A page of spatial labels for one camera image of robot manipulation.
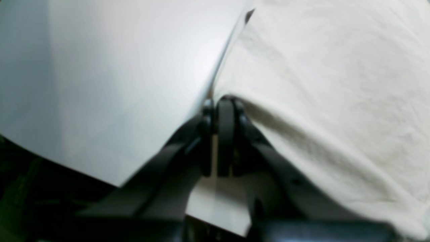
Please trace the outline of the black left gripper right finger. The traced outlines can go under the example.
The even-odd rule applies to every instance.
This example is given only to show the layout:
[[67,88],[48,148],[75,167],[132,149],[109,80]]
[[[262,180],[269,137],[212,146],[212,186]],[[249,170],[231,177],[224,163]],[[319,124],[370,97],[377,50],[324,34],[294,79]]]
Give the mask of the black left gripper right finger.
[[237,157],[232,173],[244,185],[251,213],[251,242],[393,242],[385,222],[351,212],[314,185],[252,124],[232,101]]

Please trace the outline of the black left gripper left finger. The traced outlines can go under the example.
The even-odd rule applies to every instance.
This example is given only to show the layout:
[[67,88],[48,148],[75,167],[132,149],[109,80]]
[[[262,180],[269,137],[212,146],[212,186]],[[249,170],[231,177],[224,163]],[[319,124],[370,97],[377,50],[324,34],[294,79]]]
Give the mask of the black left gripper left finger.
[[49,242],[181,242],[195,184],[211,173],[213,101],[185,122],[125,184],[76,215],[49,222]]

